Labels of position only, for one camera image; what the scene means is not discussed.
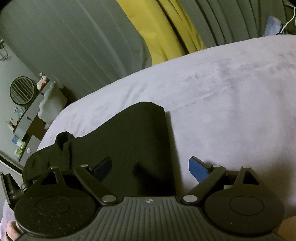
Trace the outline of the blue white box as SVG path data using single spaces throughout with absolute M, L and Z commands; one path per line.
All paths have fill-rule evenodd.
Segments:
M 269 16 L 267 19 L 263 36 L 265 37 L 277 35 L 280 33 L 282 27 L 283 24 L 278 18 L 274 16 Z

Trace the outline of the yellow curtain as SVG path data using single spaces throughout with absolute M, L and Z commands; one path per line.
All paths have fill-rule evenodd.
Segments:
M 206 49 L 179 1 L 118 1 L 144 39 L 152 65 Z

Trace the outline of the grey-green curtain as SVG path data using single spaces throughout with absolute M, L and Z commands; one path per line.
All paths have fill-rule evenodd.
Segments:
M 152 65 L 151 54 L 118 1 L 1 1 L 1 38 L 36 73 L 75 98 Z M 206 49 L 262 37 L 269 16 L 284 33 L 295 1 L 179 1 Z

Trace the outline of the lavender bed blanket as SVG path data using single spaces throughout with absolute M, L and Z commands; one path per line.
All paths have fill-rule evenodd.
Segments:
M 111 204 L 50 197 L 51 166 L 29 181 L 26 209 L 7 200 L 1 240 L 295 240 L 294 35 L 189 54 L 122 78 L 65 108 L 39 150 L 59 133 L 83 137 L 126 108 L 164 108 L 174 196 L 117 196 Z M 183 204 L 198 185 L 189 159 L 251 168 L 250 204 Z

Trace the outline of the black pants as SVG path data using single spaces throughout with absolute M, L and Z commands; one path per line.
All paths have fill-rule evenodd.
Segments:
M 164 197 L 176 194 L 165 110 L 140 102 L 83 137 L 59 133 L 55 142 L 27 159 L 23 181 L 36 180 L 51 166 L 61 171 L 110 158 L 102 184 L 117 196 Z

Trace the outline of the round black slatted fan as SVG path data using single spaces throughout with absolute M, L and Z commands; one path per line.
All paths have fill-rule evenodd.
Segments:
M 35 95 L 35 82 L 28 77 L 16 78 L 10 86 L 10 97 L 13 103 L 23 106 L 29 104 Z

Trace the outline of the grey dresser desk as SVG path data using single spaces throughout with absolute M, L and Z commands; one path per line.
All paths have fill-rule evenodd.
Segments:
M 14 113 L 17 119 L 8 121 L 14 135 L 12 141 L 16 144 L 15 156 L 17 160 L 4 161 L 4 163 L 18 173 L 22 173 L 27 158 L 36 152 L 45 134 L 45 122 L 38 117 L 38 112 L 39 105 L 51 83 L 53 82 L 49 81 L 41 91 L 37 90 L 35 85 L 33 100 L 23 106 L 16 104 Z

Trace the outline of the small pink white figurine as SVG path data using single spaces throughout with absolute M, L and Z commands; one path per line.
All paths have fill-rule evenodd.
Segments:
M 49 78 L 43 72 L 41 72 L 39 76 L 40 76 L 40 80 L 37 82 L 36 88 L 37 90 L 41 91 L 45 87 L 45 85 L 49 82 Z

